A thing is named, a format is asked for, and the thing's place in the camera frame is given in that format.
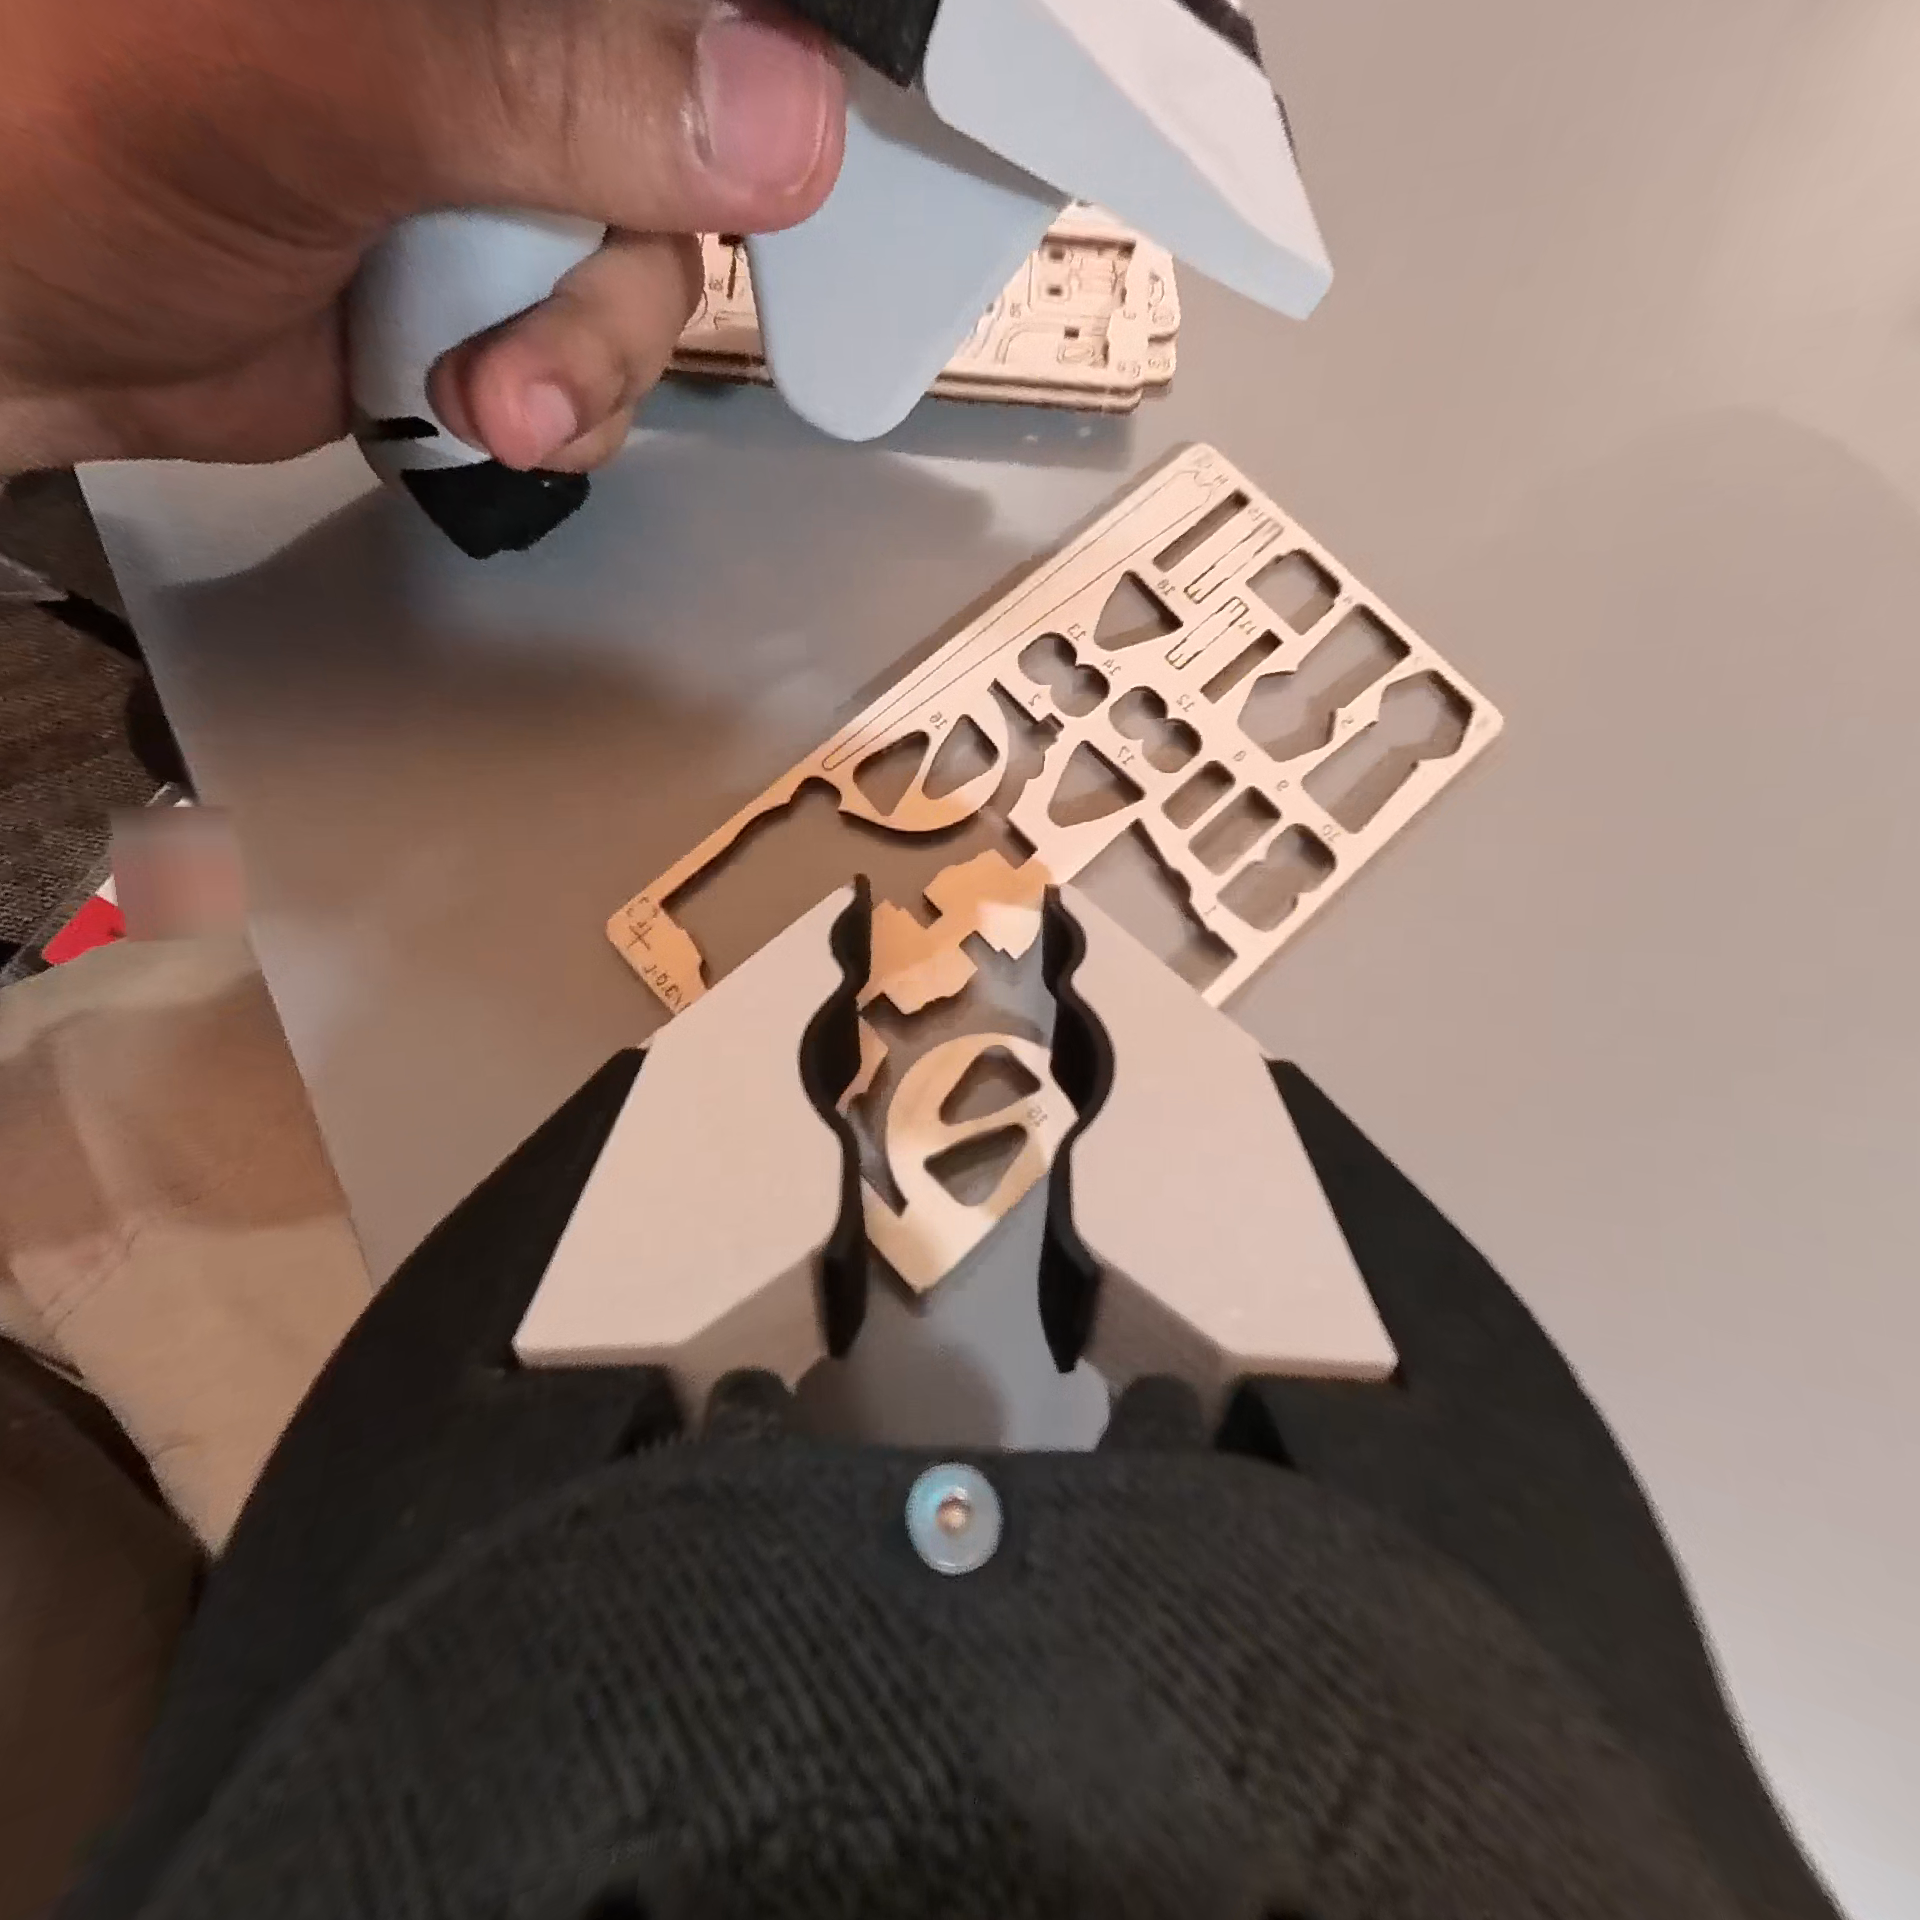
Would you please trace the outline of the person's left hand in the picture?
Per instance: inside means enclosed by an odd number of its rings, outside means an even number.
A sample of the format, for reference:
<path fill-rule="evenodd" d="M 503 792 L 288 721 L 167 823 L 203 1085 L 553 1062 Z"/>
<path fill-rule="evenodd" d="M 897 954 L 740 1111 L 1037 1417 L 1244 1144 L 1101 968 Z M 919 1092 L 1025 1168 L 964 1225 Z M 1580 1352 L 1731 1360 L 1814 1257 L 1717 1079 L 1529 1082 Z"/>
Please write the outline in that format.
<path fill-rule="evenodd" d="M 499 465 L 602 469 L 698 234 L 811 219 L 845 128 L 828 39 L 755 3 L 3 3 L 3 474 L 348 438 L 348 285 L 444 206 L 607 232 L 431 378 Z"/>

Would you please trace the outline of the wooden puzzle piece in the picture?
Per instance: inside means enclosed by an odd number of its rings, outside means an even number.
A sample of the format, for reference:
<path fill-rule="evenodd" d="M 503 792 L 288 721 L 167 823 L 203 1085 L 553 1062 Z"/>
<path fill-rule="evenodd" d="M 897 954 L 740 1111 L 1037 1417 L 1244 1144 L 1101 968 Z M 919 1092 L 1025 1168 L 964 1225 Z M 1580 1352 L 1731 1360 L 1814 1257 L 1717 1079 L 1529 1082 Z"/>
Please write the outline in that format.
<path fill-rule="evenodd" d="M 924 886 L 932 923 L 897 903 L 878 903 L 871 914 L 861 1058 L 839 1109 L 852 1116 L 868 1106 L 876 1118 L 861 1176 L 864 1232 L 915 1297 L 934 1293 L 1042 1183 L 1077 1109 L 1049 1072 L 1045 1041 L 1010 1029 L 963 1032 L 893 1068 L 876 1020 L 888 1010 L 923 1023 L 943 1002 L 972 994 L 972 943 L 1025 958 L 1042 934 L 1049 883 L 1045 862 L 1013 864 L 1002 853 L 981 853 Z M 959 1197 L 939 1176 L 939 1158 L 1000 1136 L 1017 1144 L 1010 1166 L 981 1198 Z"/>

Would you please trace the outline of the grey desk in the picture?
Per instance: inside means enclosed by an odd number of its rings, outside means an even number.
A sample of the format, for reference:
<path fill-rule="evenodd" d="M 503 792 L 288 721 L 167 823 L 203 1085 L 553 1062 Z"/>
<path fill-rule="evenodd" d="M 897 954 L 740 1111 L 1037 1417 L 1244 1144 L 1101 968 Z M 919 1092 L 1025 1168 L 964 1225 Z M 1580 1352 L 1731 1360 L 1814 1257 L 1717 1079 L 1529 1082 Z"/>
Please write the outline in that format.
<path fill-rule="evenodd" d="M 606 920 L 1167 449 L 1502 711 L 1237 1012 L 1490 1257 L 1853 1917 L 1916 1917 L 1916 3 L 1263 3 L 1335 285 L 1131 419 L 659 396 L 467 565 L 92 469 L 376 1276 L 659 1006 Z"/>

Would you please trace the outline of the red item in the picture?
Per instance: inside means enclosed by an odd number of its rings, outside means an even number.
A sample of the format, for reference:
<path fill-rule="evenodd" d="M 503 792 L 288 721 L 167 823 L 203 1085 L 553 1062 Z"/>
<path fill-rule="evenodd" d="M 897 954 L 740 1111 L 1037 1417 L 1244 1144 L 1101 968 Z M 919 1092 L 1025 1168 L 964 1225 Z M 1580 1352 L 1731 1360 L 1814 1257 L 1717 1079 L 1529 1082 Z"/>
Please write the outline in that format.
<path fill-rule="evenodd" d="M 88 951 L 112 948 L 126 940 L 126 914 L 119 903 L 119 886 L 108 874 L 37 948 L 44 968 L 62 968 Z"/>

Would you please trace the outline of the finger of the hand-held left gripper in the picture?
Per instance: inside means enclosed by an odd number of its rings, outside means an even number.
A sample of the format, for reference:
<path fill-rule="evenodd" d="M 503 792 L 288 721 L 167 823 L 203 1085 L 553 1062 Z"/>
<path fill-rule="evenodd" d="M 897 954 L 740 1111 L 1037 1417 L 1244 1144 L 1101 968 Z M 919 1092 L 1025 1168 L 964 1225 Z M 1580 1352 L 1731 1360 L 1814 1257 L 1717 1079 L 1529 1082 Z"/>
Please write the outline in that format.
<path fill-rule="evenodd" d="M 828 200 L 747 242 L 790 407 L 852 443 L 900 428 L 1070 203 L 1086 133 L 1078 116 L 1020 105 L 974 142 L 919 91 L 848 91 Z"/>
<path fill-rule="evenodd" d="M 939 3 L 923 86 L 994 159 L 1292 321 L 1333 285 L 1244 3 Z"/>

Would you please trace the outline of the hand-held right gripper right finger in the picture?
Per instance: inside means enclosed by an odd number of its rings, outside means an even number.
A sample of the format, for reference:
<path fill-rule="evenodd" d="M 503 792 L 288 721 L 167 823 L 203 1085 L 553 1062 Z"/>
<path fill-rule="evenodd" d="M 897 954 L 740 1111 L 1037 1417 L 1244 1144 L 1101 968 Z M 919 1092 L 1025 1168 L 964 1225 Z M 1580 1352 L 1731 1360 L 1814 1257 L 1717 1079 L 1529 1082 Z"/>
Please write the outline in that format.
<path fill-rule="evenodd" d="M 1401 1352 L 1258 1041 L 1077 888 L 1042 905 L 1049 1158 L 1040 1317 L 1057 1373 L 1391 1382 Z"/>

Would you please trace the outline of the wooden cut-out sheet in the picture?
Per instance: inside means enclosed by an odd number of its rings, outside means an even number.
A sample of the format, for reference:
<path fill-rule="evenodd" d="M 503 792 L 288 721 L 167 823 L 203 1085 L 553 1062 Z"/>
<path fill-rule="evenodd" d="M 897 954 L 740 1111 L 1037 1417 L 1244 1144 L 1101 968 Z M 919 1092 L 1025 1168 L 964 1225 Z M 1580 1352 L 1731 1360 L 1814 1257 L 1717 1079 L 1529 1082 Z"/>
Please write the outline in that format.
<path fill-rule="evenodd" d="M 607 923 L 678 1014 L 696 883 L 825 792 L 893 842 L 1000 816 L 1013 864 L 1137 850 L 1237 1002 L 1502 734 L 1502 711 L 1213 443 L 1149 469 Z"/>

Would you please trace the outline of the stack of wooden sheets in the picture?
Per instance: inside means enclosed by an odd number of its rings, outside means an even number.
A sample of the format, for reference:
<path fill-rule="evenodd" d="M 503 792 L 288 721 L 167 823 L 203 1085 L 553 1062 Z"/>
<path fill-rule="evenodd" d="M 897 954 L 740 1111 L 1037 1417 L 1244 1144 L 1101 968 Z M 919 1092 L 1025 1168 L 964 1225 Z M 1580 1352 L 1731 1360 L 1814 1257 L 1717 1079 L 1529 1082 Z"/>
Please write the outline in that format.
<path fill-rule="evenodd" d="M 704 299 L 671 378 L 769 389 L 741 234 L 704 234 Z M 1176 374 L 1183 299 L 1173 259 L 1088 200 L 1065 203 L 981 310 L 924 398 L 1131 413 Z"/>

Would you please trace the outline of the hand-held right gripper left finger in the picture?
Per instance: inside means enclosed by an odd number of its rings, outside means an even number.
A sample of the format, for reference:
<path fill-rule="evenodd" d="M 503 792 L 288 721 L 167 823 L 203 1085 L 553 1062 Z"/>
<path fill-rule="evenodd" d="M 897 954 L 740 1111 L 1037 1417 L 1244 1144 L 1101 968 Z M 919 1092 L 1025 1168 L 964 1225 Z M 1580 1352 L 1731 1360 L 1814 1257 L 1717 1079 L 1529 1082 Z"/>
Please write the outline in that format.
<path fill-rule="evenodd" d="M 856 880 L 656 1034 L 519 1324 L 524 1370 L 662 1370 L 702 1422 L 730 1376 L 791 1390 L 852 1351 L 868 1243 L 839 1106 L 868 968 Z"/>

